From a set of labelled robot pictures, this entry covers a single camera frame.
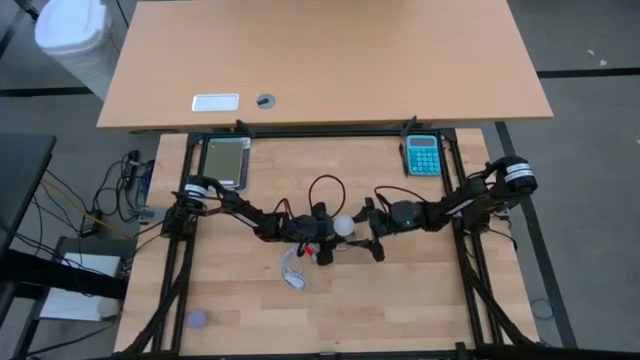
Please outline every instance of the white container lid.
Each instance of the white container lid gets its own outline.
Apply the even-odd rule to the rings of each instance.
[[[100,0],[51,0],[36,23],[36,43],[51,55],[88,52],[102,43],[110,21]]]

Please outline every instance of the wooden tabletop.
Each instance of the wooden tabletop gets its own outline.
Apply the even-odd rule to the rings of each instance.
[[[457,130],[467,173],[488,160],[480,130]],[[405,177],[398,138],[299,138],[255,140],[249,187],[243,197],[267,211],[282,197],[293,212],[308,212],[307,190],[329,173],[347,189],[342,214],[355,215],[377,185],[395,185],[438,200],[439,177]],[[170,206],[179,186],[186,135],[163,135],[148,198],[150,206]],[[385,192],[390,201],[409,195]],[[313,201],[331,212],[340,189],[320,181]],[[493,220],[492,228],[509,232]],[[140,237],[145,242],[157,231]],[[366,226],[356,229],[368,237]],[[497,234],[482,236],[495,297],[529,337],[537,337],[511,242]],[[414,231],[383,238],[386,260],[375,263],[368,251],[335,253],[334,264],[319,267],[302,259],[309,288],[298,292],[280,280],[279,263],[288,244],[263,243],[236,219],[201,218],[187,311],[204,310],[203,329],[185,328],[184,355],[274,354],[452,349],[457,341],[472,347],[460,271],[450,227],[437,233]],[[149,320],[158,302],[167,240],[157,239],[136,256],[124,304],[116,349],[126,347]],[[171,324],[166,332],[170,339]],[[482,318],[489,334],[486,318]]]
[[[237,111],[192,112],[198,94]],[[276,104],[256,100],[272,94]],[[552,117],[504,0],[138,2],[105,128]]]

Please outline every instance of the teal calculator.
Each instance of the teal calculator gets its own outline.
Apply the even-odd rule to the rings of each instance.
[[[415,176],[440,176],[438,139],[432,135],[407,136],[407,172]]]

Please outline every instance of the yellow cable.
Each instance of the yellow cable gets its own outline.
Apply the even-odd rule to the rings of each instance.
[[[58,194],[60,194],[68,203],[69,205],[73,206],[74,209],[76,209],[77,211],[79,211],[81,214],[83,214],[84,216],[88,217],[89,219],[93,220],[94,222],[106,227],[107,229],[111,229],[112,231],[114,231],[115,233],[118,233],[122,236],[124,236],[127,239],[131,239],[131,236],[127,235],[127,233],[125,233],[124,231],[120,230],[118,227],[116,227],[115,225],[111,225],[108,224],[98,218],[96,218],[95,216],[88,214],[86,211],[84,211],[83,208],[81,208],[80,206],[78,206],[76,203],[73,202],[73,200],[71,200],[69,198],[69,196],[67,196],[67,194],[64,193],[64,191],[62,191],[56,184],[52,183],[51,181],[47,180],[47,179],[42,179],[42,182],[47,185],[50,186],[53,190],[55,190],[55,192],[57,192]]]

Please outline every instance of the calculator keypad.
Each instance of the calculator keypad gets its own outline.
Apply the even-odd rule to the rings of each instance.
[[[413,175],[440,175],[438,150],[428,147],[409,148],[409,169]]]

